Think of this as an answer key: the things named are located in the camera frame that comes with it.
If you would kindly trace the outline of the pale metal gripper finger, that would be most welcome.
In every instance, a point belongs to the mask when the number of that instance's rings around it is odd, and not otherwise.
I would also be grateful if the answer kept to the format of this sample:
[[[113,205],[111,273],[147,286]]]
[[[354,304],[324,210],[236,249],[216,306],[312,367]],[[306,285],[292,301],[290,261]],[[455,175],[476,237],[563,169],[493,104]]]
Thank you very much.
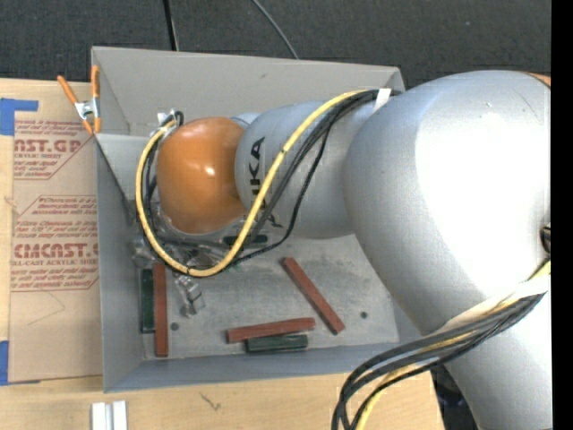
[[[179,299],[181,300],[180,314],[184,317],[191,316],[191,302],[189,300],[189,288],[190,281],[187,276],[183,274],[178,274],[175,277],[175,288],[179,294]]]
[[[201,287],[196,282],[191,283],[188,289],[186,289],[186,299],[189,312],[199,312],[202,308],[205,307],[205,302],[201,293]]]

